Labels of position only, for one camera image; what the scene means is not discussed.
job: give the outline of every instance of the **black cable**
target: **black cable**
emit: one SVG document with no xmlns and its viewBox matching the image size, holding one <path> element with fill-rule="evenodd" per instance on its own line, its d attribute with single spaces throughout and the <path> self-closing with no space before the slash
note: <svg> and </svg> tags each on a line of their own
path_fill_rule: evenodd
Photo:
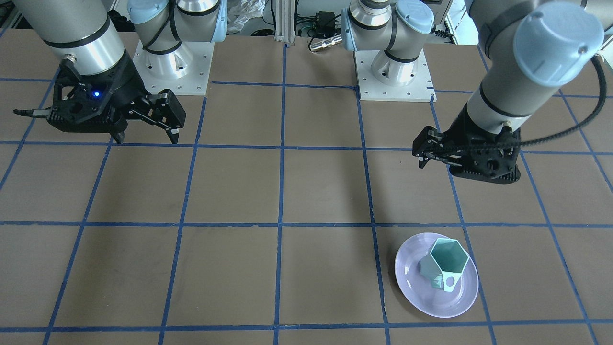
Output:
<svg viewBox="0 0 613 345">
<path fill-rule="evenodd" d="M 587 126 L 590 122 L 594 121 L 596 116 L 600 114 L 603 110 L 604 103 L 607 100 L 607 80 L 604 76 L 604 70 L 600 61 L 598 61 L 597 56 L 593 56 L 590 60 L 596 69 L 596 75 L 598 76 L 598 87 L 599 87 L 599 95 L 598 95 L 598 103 L 594 108 L 594 111 L 585 118 L 585 120 L 579 122 L 577 125 L 568 128 L 567 130 L 551 134 L 550 136 L 546 136 L 539 139 L 528 140 L 528 141 L 519 141 L 519 142 L 509 142 L 504 144 L 483 144 L 483 145 L 456 145 L 450 147 L 442 147 L 440 149 L 435 149 L 432 153 L 442 153 L 442 152 L 458 152 L 458 151 L 479 151 L 479 150 L 503 150 L 503 149 L 511 149 L 514 147 L 520 146 L 531 146 L 536 144 L 542 144 L 544 142 L 548 142 L 555 139 L 560 139 L 569 134 L 572 134 L 581 128 Z"/>
<path fill-rule="evenodd" d="M 153 35 L 153 38 L 149 42 L 147 42 L 147 44 L 143 45 L 143 50 L 147 50 L 149 47 L 151 47 L 151 45 L 154 44 L 155 41 L 159 38 L 159 35 L 162 34 L 162 31 L 166 29 L 166 25 L 170 23 L 170 18 L 172 18 L 172 16 L 175 15 L 176 4 L 177 4 L 177 0 L 170 0 L 170 2 L 168 3 L 168 6 L 169 6 L 168 18 L 166 18 L 166 21 L 164 22 L 164 24 L 162 24 L 162 26 L 156 31 L 155 35 Z"/>
<path fill-rule="evenodd" d="M 272 25 L 275 27 L 276 32 L 276 17 L 275 17 L 275 9 L 274 9 L 274 0 L 270 0 L 270 14 L 272 14 Z"/>
<path fill-rule="evenodd" d="M 321 27 L 322 27 L 322 28 L 325 28 L 325 27 L 326 27 L 328 24 L 330 24 L 331 22 L 336 21 L 336 19 L 337 19 L 338 17 L 340 17 L 340 16 L 341 16 L 341 15 L 337 15 L 336 17 L 334 17 L 334 18 L 330 19 L 330 20 L 329 20 L 329 21 L 328 21 L 326 24 L 323 24 Z M 311 40 L 309 41 L 309 43 L 308 43 L 308 49 L 309 49 L 311 52 L 314 52 L 314 51 L 312 51 L 312 50 L 311 50 L 311 44 L 313 44 L 313 40 L 315 40 L 315 36 L 317 36 L 317 35 L 314 35 L 314 36 L 311 38 Z"/>
</svg>

